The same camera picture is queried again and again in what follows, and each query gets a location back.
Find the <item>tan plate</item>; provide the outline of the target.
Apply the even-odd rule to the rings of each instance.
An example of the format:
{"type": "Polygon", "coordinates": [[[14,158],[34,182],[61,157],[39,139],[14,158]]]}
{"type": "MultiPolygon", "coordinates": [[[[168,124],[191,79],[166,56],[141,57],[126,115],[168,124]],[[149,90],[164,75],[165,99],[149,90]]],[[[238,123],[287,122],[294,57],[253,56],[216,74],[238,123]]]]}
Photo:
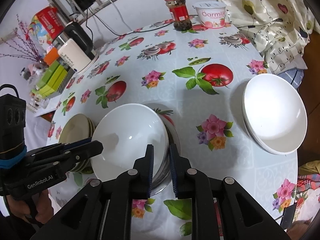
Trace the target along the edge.
{"type": "MultiPolygon", "coordinates": [[[[84,114],[73,116],[64,126],[60,134],[60,143],[75,142],[81,139],[89,138],[95,131],[95,125],[84,114]]],[[[89,159],[77,162],[71,169],[73,173],[92,174],[93,168],[89,159]]]]}

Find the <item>stainless steel bowl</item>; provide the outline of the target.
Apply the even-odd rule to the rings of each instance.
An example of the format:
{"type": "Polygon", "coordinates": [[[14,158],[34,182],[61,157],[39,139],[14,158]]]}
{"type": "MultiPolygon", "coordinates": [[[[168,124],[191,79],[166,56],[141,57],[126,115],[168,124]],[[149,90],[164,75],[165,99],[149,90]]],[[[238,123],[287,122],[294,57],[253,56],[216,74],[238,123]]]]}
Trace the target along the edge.
{"type": "MultiPolygon", "coordinates": [[[[176,131],[175,126],[167,119],[165,116],[160,115],[159,117],[163,121],[164,127],[167,130],[169,144],[175,144],[177,147],[177,151],[181,154],[181,144],[178,133],[176,131]]],[[[171,173],[170,173],[170,161],[169,161],[169,147],[167,147],[164,159],[160,165],[159,170],[156,175],[153,177],[151,184],[151,192],[150,196],[154,196],[164,190],[169,183],[171,182],[171,173]]]]}

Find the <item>white blue-striped bowl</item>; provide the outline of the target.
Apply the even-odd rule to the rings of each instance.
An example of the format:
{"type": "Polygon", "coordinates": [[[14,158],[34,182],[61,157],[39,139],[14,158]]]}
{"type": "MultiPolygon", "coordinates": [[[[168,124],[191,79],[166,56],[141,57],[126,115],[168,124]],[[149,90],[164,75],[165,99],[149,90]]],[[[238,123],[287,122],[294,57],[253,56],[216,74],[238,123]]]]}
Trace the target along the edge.
{"type": "Polygon", "coordinates": [[[138,103],[116,107],[99,122],[93,140],[103,144],[101,154],[91,158],[95,176],[101,181],[117,178],[144,157],[148,144],[154,149],[153,179],[164,169],[169,138],[159,115],[138,103]]]}
{"type": "Polygon", "coordinates": [[[297,90],[283,78],[260,74],[242,94],[242,116],[249,135],[266,152],[287,155],[303,143],[308,118],[297,90]]]}

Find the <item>glass mug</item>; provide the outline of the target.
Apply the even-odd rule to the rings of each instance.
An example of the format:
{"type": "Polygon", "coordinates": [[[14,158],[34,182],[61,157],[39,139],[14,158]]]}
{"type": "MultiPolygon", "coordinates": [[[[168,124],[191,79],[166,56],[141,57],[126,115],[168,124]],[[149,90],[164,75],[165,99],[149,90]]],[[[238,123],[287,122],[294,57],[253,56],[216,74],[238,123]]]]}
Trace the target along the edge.
{"type": "Polygon", "coordinates": [[[30,93],[30,100],[27,103],[27,109],[33,113],[36,113],[39,109],[46,109],[49,105],[49,99],[34,93],[30,93]]]}

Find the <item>zigzag pattern box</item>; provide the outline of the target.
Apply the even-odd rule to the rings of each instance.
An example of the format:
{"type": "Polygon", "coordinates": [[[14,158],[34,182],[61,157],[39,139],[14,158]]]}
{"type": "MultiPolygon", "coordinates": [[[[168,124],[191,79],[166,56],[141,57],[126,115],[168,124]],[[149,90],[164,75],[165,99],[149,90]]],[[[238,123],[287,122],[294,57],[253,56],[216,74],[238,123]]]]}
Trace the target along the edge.
{"type": "Polygon", "coordinates": [[[57,89],[57,92],[59,92],[60,94],[63,93],[65,87],[68,85],[70,79],[73,77],[74,75],[74,70],[72,70],[72,68],[69,68],[67,75],[65,76],[65,78],[63,79],[63,81],[61,82],[60,86],[57,89]]]}

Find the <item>green gift boxes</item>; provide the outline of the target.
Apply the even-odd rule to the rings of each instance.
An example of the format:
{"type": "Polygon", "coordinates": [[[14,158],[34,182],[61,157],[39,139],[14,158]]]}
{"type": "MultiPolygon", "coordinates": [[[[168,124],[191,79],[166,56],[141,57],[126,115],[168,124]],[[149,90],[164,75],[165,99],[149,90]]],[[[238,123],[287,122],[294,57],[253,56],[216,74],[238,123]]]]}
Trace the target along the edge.
{"type": "Polygon", "coordinates": [[[44,72],[31,92],[43,98],[58,91],[61,83],[67,76],[67,70],[58,61],[54,61],[44,72]]]}

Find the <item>orange box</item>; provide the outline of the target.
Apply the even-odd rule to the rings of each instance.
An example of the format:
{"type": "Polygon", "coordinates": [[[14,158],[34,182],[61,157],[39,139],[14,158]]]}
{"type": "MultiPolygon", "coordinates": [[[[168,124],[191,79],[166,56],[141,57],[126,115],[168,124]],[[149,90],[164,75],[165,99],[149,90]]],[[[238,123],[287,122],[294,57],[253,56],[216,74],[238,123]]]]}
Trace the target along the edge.
{"type": "Polygon", "coordinates": [[[59,58],[59,54],[57,52],[57,49],[53,47],[43,58],[44,62],[49,66],[51,65],[54,61],[56,61],[59,58]]]}

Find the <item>white electric kettle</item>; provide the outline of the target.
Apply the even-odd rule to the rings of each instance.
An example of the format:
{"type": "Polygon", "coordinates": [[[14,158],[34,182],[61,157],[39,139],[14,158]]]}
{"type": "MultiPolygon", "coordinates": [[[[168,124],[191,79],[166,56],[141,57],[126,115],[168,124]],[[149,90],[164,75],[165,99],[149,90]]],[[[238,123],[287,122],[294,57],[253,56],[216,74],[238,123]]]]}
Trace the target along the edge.
{"type": "Polygon", "coordinates": [[[92,39],[77,22],[69,22],[53,39],[53,45],[75,73],[85,72],[99,57],[92,39]]]}

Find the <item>purple branch vase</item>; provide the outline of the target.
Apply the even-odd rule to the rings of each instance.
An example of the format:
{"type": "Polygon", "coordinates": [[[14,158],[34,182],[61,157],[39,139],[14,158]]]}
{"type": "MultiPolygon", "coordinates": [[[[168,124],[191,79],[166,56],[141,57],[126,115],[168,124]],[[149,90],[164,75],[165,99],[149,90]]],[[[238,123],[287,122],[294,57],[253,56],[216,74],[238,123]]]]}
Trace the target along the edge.
{"type": "Polygon", "coordinates": [[[1,57],[42,62],[43,55],[30,37],[27,24],[20,20],[18,15],[16,15],[16,19],[18,27],[13,29],[6,37],[1,37],[1,44],[5,44],[13,53],[1,52],[1,57]]]}

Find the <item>fruit-pattern tablecloth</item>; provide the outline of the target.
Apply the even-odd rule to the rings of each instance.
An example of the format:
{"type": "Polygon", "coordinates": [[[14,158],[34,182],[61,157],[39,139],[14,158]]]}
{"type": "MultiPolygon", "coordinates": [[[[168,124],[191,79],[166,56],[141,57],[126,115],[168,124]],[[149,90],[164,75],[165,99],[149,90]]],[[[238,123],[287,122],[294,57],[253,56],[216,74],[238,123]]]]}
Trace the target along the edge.
{"type": "Polygon", "coordinates": [[[112,109],[141,103],[165,115],[181,154],[208,176],[237,180],[273,217],[295,200],[297,156],[272,155],[247,135],[242,93],[264,62],[248,38],[226,23],[176,31],[168,21],[121,36],[100,49],[91,68],[75,74],[61,95],[47,144],[57,143],[73,116],[93,123],[112,109]]]}

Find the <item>patterned bed blanket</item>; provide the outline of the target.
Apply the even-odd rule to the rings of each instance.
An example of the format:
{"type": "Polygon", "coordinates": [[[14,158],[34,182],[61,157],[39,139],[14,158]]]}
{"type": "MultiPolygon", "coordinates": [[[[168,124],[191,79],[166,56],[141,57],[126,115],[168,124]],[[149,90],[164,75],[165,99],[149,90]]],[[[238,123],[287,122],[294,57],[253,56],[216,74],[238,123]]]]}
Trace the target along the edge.
{"type": "Polygon", "coordinates": [[[308,162],[298,168],[294,202],[287,208],[293,215],[287,234],[294,236],[306,232],[319,211],[319,161],[308,162]]]}

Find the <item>red snack box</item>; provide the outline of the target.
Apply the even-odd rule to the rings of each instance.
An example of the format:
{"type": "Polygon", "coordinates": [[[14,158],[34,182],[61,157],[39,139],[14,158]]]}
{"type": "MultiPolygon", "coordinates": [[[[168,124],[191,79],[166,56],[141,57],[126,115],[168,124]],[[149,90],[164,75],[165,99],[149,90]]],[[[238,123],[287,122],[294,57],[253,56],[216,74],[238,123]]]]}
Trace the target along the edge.
{"type": "Polygon", "coordinates": [[[52,44],[63,29],[56,7],[48,6],[33,16],[28,26],[28,33],[36,37],[40,44],[52,44]]]}

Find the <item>folded blue towel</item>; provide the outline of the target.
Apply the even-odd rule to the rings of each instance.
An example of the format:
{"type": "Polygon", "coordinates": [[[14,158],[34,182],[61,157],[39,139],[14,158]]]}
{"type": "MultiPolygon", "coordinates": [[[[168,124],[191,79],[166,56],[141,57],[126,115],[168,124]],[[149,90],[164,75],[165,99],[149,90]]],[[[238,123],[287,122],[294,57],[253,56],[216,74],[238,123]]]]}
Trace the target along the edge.
{"type": "Polygon", "coordinates": [[[304,77],[304,70],[293,68],[278,74],[278,76],[290,83],[295,89],[298,89],[304,77]]]}

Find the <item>red-lidded sauce jar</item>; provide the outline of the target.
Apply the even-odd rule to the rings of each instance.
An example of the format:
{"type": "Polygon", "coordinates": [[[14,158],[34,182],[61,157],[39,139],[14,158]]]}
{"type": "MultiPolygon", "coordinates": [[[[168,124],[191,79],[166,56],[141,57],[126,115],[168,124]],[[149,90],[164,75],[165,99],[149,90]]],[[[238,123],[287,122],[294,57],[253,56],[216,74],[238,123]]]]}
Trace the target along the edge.
{"type": "Polygon", "coordinates": [[[192,28],[185,0],[164,0],[168,7],[176,31],[188,31],[192,28]]]}

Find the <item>white yogurt tub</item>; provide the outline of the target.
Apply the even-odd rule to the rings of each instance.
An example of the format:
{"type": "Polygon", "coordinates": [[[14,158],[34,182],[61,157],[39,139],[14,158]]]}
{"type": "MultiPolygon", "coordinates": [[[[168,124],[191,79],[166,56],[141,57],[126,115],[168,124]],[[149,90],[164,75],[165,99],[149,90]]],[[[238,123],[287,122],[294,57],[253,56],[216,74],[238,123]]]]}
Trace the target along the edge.
{"type": "Polygon", "coordinates": [[[225,25],[226,5],[218,1],[197,2],[193,5],[201,24],[208,29],[220,29],[225,25]]]}

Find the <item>cream heart-pattern curtain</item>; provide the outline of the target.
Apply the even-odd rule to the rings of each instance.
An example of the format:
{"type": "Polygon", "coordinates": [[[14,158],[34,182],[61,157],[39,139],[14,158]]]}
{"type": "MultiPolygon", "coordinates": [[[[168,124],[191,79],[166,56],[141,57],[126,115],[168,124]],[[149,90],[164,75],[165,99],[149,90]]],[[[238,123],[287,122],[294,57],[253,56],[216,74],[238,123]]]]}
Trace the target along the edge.
{"type": "Polygon", "coordinates": [[[317,21],[303,0],[219,0],[227,18],[253,44],[268,68],[280,74],[299,63],[317,21]]]}

